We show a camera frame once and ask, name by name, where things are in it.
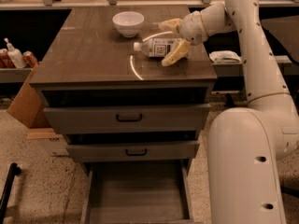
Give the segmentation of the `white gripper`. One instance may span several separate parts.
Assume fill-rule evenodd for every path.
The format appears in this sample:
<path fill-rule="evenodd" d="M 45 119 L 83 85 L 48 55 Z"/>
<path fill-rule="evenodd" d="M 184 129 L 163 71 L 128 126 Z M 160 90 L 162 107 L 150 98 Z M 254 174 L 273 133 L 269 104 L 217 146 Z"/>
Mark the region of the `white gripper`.
<path fill-rule="evenodd" d="M 185 57 L 189 52 L 191 44 L 196 46 L 208 39 L 202 16 L 199 11 L 194 11 L 193 13 L 188 14 L 182 20 L 175 18 L 168 21 L 162 21 L 158 24 L 158 27 L 163 31 L 175 34 L 180 33 L 184 38 L 175 41 L 170 52 L 162 59 L 162 66 L 164 67 L 170 66 Z"/>

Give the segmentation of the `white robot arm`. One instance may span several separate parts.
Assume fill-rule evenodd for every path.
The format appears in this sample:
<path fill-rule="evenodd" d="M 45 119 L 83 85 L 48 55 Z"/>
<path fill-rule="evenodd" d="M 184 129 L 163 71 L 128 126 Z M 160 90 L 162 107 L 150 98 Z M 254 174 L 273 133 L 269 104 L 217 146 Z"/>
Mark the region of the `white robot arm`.
<path fill-rule="evenodd" d="M 207 166 L 212 224 L 287 224 L 277 161 L 299 144 L 299 116 L 259 19 L 259 0 L 224 0 L 160 29 L 180 36 L 169 66 L 216 33 L 238 33 L 247 106 L 212 122 Z"/>

